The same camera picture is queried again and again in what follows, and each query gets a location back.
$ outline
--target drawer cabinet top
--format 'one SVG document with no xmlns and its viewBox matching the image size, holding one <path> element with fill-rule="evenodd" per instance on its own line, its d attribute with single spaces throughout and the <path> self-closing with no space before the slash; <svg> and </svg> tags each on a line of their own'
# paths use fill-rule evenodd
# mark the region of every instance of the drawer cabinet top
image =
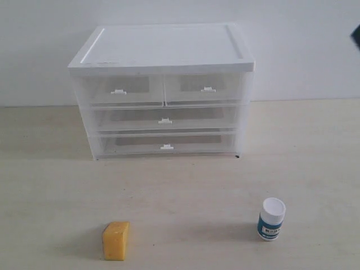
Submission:
<svg viewBox="0 0 360 270">
<path fill-rule="evenodd" d="M 80 49 L 73 75 L 151 75 L 254 70 L 235 23 L 99 26 Z"/>
</svg>

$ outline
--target translucent plastic drawer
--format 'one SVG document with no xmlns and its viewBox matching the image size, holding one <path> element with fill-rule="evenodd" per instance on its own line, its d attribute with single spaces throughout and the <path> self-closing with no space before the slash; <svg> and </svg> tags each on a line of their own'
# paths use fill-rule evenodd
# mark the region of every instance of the translucent plastic drawer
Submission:
<svg viewBox="0 0 360 270">
<path fill-rule="evenodd" d="M 98 132 L 149 129 L 234 128 L 245 108 L 205 107 L 149 110 L 96 110 L 92 130 Z"/>
<path fill-rule="evenodd" d="M 155 153 L 234 152 L 234 134 L 89 138 L 96 158 Z"/>
<path fill-rule="evenodd" d="M 248 103 L 246 73 L 190 74 L 165 76 L 167 106 Z"/>
<path fill-rule="evenodd" d="M 81 77 L 90 107 L 162 107 L 162 76 L 90 76 Z"/>
</svg>

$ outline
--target pill bottle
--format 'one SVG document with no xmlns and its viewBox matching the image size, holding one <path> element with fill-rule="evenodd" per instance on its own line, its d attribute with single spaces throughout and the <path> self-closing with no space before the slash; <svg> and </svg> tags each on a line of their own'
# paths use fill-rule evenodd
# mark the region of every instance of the pill bottle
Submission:
<svg viewBox="0 0 360 270">
<path fill-rule="evenodd" d="M 273 241 L 278 238 L 285 211 L 285 204 L 277 198 L 263 201 L 258 222 L 258 234 L 263 240 Z"/>
</svg>

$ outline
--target white wall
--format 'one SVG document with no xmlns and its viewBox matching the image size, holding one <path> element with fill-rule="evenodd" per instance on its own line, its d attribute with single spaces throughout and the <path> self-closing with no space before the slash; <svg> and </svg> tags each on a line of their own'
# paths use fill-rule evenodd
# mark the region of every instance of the white wall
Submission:
<svg viewBox="0 0 360 270">
<path fill-rule="evenodd" d="M 253 100 L 360 97 L 349 38 L 360 0 L 243 0 L 238 18 L 256 58 Z"/>
<path fill-rule="evenodd" d="M 238 20 L 253 99 L 360 97 L 359 0 L 2 0 L 0 106 L 76 104 L 66 67 L 99 24 Z"/>
</svg>

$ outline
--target yellow sponge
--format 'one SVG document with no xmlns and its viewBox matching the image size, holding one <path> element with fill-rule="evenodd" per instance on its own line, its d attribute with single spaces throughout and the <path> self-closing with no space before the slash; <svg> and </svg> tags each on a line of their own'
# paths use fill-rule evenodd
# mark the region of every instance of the yellow sponge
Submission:
<svg viewBox="0 0 360 270">
<path fill-rule="evenodd" d="M 111 222 L 102 233 L 105 260 L 124 260 L 129 222 Z"/>
</svg>

